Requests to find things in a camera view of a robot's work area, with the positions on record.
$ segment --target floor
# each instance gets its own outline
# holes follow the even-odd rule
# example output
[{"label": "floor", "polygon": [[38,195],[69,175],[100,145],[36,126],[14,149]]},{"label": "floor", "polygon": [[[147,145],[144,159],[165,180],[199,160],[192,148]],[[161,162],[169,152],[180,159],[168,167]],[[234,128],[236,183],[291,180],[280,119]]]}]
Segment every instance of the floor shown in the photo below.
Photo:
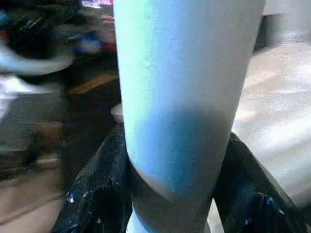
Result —
[{"label": "floor", "polygon": [[[233,131],[297,206],[309,203],[310,45],[283,45],[254,55]],[[61,172],[57,169],[35,169],[13,183],[0,184],[0,232],[49,232],[62,205],[59,198]],[[25,203],[31,212],[24,213]],[[211,232],[222,232],[215,206],[208,221]]]}]

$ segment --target pole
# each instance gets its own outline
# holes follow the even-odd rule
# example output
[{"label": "pole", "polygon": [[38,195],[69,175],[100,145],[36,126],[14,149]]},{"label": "pole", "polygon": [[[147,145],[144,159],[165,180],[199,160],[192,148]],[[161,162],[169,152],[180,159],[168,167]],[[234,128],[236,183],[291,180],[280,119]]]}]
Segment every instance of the pole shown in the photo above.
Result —
[{"label": "pole", "polygon": [[264,0],[116,0],[129,233],[204,232]]}]

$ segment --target white pole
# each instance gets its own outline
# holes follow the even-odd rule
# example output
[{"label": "white pole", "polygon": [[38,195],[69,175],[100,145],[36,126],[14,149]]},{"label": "white pole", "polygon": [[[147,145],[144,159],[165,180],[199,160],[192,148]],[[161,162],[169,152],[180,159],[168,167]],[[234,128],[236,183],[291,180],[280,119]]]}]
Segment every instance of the white pole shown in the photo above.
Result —
[{"label": "white pole", "polygon": [[129,233],[204,230],[264,0],[116,0]]}]

